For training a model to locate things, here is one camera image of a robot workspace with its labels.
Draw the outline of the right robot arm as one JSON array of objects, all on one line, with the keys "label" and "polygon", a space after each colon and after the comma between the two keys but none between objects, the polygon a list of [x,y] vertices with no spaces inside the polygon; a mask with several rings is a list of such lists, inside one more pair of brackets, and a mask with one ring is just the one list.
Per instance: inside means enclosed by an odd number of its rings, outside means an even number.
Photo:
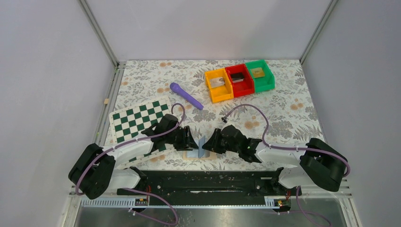
[{"label": "right robot arm", "polygon": [[202,148],[218,154],[235,152],[249,163],[285,164],[270,180],[273,187],[283,190],[316,185],[337,192],[348,169],[346,158],[320,139],[312,138],[302,146],[266,145],[261,139],[246,137],[233,125],[215,129]]}]

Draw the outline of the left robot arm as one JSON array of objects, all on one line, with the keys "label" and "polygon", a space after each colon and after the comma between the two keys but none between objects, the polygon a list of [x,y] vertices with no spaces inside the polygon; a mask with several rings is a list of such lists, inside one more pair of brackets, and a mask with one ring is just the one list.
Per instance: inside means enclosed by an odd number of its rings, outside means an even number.
[{"label": "left robot arm", "polygon": [[96,199],[106,191],[134,189],[146,176],[135,167],[121,169],[130,159],[150,155],[170,144],[175,150],[198,149],[189,126],[179,126],[177,117],[165,114],[160,121],[141,131],[131,140],[103,149],[88,145],[68,174],[77,194]]}]

